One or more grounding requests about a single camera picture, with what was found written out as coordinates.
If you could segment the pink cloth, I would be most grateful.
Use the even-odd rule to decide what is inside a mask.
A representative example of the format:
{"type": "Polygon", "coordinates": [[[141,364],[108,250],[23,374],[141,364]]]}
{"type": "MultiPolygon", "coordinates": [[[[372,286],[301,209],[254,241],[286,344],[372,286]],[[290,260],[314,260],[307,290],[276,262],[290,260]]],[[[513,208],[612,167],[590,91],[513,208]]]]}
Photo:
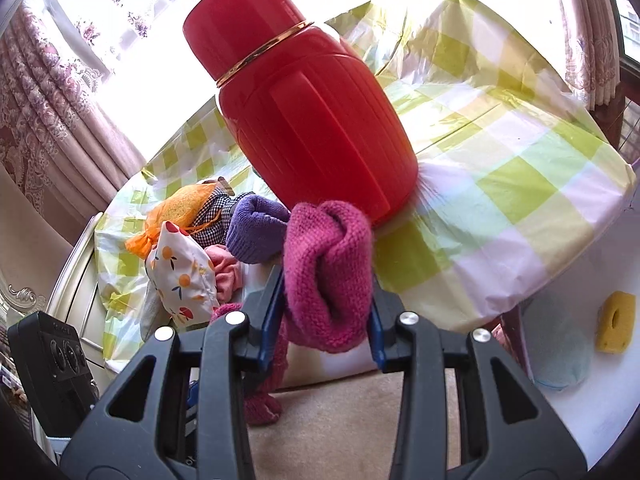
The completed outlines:
{"type": "Polygon", "coordinates": [[[218,304],[228,304],[243,287],[241,263],[224,245],[210,245],[205,248],[205,252],[215,274],[218,304]]]}

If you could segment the black white gingham pouch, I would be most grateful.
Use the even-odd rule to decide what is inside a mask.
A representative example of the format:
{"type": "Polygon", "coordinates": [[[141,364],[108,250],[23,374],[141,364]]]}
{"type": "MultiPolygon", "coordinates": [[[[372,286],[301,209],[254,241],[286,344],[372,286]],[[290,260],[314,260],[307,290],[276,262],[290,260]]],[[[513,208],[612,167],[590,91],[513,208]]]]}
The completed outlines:
{"type": "Polygon", "coordinates": [[[235,207],[250,193],[235,194],[230,186],[217,182],[189,226],[193,239],[203,248],[226,244],[235,207]]]}

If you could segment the yellow sponge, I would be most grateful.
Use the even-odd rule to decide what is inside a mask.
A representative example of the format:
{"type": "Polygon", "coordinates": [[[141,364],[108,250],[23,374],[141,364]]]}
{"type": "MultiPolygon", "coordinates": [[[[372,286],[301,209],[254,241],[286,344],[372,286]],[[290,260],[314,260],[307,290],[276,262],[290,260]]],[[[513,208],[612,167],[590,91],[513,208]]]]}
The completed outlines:
{"type": "Polygon", "coordinates": [[[606,298],[599,315],[596,350],[621,354],[627,350],[634,333],[636,296],[616,290],[606,298]]]}

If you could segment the red thermos flask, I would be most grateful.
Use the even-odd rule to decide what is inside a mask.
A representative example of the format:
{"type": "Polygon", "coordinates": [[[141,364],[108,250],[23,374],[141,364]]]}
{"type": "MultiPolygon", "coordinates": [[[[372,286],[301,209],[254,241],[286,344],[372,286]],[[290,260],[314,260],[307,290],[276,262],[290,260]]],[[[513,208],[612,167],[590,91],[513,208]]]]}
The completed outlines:
{"type": "Polygon", "coordinates": [[[183,35],[216,82],[232,136],[283,205],[344,200],[375,226],[405,206],[416,154],[375,76],[335,32],[292,0],[201,0],[183,35]]]}

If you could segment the magenta knitted hat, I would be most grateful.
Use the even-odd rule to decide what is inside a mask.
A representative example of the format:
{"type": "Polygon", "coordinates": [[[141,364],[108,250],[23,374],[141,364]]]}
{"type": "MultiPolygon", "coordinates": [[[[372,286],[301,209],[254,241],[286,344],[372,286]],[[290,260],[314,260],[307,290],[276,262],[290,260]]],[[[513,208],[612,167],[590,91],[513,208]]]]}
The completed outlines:
{"type": "Polygon", "coordinates": [[[282,406],[271,393],[288,368],[288,345],[328,353],[357,347],[367,336],[372,301],[372,233],[355,206],[329,200],[292,210],[282,250],[286,308],[269,374],[244,396],[250,426],[274,424],[282,406]]]}

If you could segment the pink floral curtain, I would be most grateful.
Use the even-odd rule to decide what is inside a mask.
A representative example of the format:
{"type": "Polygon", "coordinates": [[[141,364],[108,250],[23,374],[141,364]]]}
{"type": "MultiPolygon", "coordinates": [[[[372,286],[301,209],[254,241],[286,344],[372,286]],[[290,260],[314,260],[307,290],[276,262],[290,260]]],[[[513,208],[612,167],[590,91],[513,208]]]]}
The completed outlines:
{"type": "Polygon", "coordinates": [[[565,80],[587,110],[614,99],[620,45],[611,0],[559,0],[565,32],[565,80]]]}
{"type": "Polygon", "coordinates": [[[1,36],[1,165],[68,242],[144,164],[99,106],[98,81],[44,1],[22,0],[1,36]]]}

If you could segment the light blue cloth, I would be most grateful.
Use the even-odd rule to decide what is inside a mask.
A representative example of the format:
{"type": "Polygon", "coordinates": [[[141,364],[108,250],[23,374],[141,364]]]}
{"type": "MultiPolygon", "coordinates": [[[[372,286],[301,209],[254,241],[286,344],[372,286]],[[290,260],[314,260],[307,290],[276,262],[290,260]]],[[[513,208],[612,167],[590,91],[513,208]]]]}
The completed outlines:
{"type": "Polygon", "coordinates": [[[533,380],[555,391],[573,388],[589,375],[592,341],[553,298],[536,296],[523,310],[523,330],[533,380]]]}

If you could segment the white purple storage box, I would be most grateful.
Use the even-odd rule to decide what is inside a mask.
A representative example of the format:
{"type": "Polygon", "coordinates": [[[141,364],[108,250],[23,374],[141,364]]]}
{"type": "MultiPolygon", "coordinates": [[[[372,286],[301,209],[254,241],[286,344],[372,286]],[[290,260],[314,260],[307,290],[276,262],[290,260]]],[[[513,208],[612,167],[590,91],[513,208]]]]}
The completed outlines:
{"type": "MultiPolygon", "coordinates": [[[[592,339],[600,309],[613,292],[639,295],[639,211],[625,210],[542,291],[592,339]]],[[[590,371],[579,385],[541,391],[579,444],[587,466],[596,466],[639,405],[639,326],[623,353],[593,352],[590,371]]]]}

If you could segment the cream carved chair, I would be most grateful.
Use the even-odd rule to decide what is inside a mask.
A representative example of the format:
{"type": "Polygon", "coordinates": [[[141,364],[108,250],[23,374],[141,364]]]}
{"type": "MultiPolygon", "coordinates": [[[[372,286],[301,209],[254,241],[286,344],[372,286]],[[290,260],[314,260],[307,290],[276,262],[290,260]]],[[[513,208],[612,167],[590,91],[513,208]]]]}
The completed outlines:
{"type": "Polygon", "coordinates": [[[98,292],[98,269],[89,220],[70,244],[41,218],[6,171],[1,173],[1,274],[11,299],[24,290],[35,303],[73,325],[89,361],[104,365],[105,309],[98,292]]]}

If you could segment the purple knitted item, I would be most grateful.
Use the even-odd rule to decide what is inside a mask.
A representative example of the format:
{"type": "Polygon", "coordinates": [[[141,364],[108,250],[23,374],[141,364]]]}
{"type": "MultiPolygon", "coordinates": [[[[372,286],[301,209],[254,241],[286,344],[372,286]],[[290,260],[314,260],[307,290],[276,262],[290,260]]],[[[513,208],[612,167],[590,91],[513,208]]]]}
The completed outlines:
{"type": "Polygon", "coordinates": [[[244,263],[267,262],[282,250],[290,218],[279,202],[248,194],[234,208],[226,247],[244,263]]]}

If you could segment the pink floral curtain left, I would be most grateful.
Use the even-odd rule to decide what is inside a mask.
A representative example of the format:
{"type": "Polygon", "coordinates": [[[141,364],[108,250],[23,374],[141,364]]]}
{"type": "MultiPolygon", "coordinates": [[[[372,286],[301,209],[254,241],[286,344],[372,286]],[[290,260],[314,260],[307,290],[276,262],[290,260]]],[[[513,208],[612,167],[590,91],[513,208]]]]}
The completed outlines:
{"type": "Polygon", "coordinates": [[[44,1],[22,0],[1,36],[1,165],[68,242],[144,164],[99,106],[98,81],[44,1]]]}

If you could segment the pink floral curtain right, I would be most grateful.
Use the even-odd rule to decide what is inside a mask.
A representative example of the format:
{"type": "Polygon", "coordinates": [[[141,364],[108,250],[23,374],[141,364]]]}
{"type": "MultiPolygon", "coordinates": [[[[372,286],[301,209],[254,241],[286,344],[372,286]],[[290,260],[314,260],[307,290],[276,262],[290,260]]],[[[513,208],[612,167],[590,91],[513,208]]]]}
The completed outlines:
{"type": "Polygon", "coordinates": [[[620,45],[611,0],[559,0],[565,32],[565,80],[587,110],[614,99],[620,45]]]}

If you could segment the white orange-print pouch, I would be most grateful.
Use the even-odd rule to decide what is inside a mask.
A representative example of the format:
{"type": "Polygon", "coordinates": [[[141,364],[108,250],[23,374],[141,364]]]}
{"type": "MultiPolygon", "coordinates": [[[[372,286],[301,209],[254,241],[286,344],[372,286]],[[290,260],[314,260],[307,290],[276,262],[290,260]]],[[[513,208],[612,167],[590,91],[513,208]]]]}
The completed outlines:
{"type": "Polygon", "coordinates": [[[183,228],[164,221],[145,260],[152,291],[178,328],[208,323],[219,306],[212,260],[183,228]]]}

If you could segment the orange fabric pouch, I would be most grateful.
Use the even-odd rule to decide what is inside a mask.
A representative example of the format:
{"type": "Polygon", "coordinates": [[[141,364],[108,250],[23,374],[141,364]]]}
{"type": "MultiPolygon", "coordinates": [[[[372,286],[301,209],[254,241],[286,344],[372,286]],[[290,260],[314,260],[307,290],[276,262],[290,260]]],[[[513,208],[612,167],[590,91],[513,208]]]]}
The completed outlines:
{"type": "Polygon", "coordinates": [[[128,252],[145,260],[151,249],[157,245],[160,229],[165,221],[178,226],[183,233],[190,234],[188,231],[190,224],[216,183],[186,185],[159,203],[146,215],[143,230],[126,240],[125,247],[128,252]]]}

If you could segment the black electronic device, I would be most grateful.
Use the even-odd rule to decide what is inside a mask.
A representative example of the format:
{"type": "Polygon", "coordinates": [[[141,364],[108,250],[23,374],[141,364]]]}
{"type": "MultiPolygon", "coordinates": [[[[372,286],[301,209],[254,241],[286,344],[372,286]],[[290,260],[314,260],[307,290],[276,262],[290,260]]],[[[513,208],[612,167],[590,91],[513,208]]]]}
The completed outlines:
{"type": "Polygon", "coordinates": [[[18,378],[49,437],[70,438],[99,399],[78,333],[42,311],[8,329],[18,378]]]}

